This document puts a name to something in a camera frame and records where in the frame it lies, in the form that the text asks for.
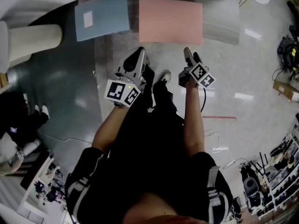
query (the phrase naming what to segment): blue paper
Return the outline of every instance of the blue paper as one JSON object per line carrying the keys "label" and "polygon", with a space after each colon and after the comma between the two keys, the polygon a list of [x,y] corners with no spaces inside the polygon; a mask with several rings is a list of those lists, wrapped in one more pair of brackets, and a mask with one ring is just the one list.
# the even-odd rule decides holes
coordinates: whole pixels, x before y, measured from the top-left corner
{"label": "blue paper", "polygon": [[75,7],[77,41],[130,30],[127,0],[90,0]]}

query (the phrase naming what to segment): white pillar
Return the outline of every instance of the white pillar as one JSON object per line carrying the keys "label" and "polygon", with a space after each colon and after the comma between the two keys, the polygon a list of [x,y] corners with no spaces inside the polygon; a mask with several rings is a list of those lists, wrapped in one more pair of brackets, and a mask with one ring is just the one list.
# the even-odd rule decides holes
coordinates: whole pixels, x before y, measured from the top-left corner
{"label": "white pillar", "polygon": [[55,48],[62,40],[62,30],[56,24],[15,28],[10,29],[9,33],[10,62],[38,51]]}

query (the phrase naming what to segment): glossy floor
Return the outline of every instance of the glossy floor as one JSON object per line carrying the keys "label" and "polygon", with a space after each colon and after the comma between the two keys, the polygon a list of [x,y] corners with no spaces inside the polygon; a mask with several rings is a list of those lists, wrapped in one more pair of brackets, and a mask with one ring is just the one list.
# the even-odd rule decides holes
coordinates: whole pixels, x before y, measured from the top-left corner
{"label": "glossy floor", "polygon": [[[247,0],[240,7],[240,21],[238,46],[208,39],[204,39],[202,47],[189,46],[192,52],[199,53],[204,65],[217,79],[207,90],[202,114],[236,117],[204,119],[206,151],[221,168],[236,160],[235,165],[222,170],[234,196],[243,192],[238,166],[244,160],[240,158],[254,160],[259,157],[259,152],[269,155],[285,136],[299,106],[278,96],[272,88],[272,73],[280,67],[277,47],[282,37],[289,34],[288,27],[292,24],[292,14],[286,0],[270,0],[268,4]],[[113,38],[114,44],[118,40],[118,49],[128,46],[126,36]],[[129,49],[139,45],[137,34],[132,37]],[[178,112],[184,116],[185,89],[178,86],[178,74],[185,66],[185,46],[161,43],[141,45],[146,48],[156,77],[164,69],[172,72],[168,88],[174,94]],[[203,92],[199,93],[202,103]],[[103,109],[101,103],[101,109],[105,112],[108,108]]]}
{"label": "glossy floor", "polygon": [[94,41],[77,42],[75,5],[62,6],[34,22],[35,25],[58,24],[64,32],[62,43],[33,54],[30,60],[8,72],[9,81],[14,84],[12,90],[27,94],[31,113],[34,105],[47,105],[50,119],[40,131],[52,138],[38,135],[65,175],[73,171],[83,149],[91,146],[101,125]]}

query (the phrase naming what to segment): black shirt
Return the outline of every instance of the black shirt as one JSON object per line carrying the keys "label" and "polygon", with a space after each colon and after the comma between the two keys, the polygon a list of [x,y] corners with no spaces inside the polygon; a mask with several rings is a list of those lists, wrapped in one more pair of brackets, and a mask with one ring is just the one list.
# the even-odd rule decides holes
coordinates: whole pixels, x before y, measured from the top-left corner
{"label": "black shirt", "polygon": [[[95,167],[96,171],[80,204],[78,221],[121,223],[143,193],[155,193],[179,215],[208,222],[207,179],[209,169],[216,166],[213,158],[204,152],[187,157],[179,116],[149,113],[140,118],[127,115],[109,159],[98,161],[102,152],[96,148],[83,151],[67,182],[88,177]],[[220,172],[216,189],[226,194],[231,207],[232,195]]]}

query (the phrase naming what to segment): pink sheet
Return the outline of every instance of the pink sheet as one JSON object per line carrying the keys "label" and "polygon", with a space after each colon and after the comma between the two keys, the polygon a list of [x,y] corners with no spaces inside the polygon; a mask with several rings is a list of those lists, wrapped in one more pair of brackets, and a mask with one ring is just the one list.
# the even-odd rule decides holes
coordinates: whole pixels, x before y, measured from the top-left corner
{"label": "pink sheet", "polygon": [[139,42],[201,45],[202,4],[139,0]]}

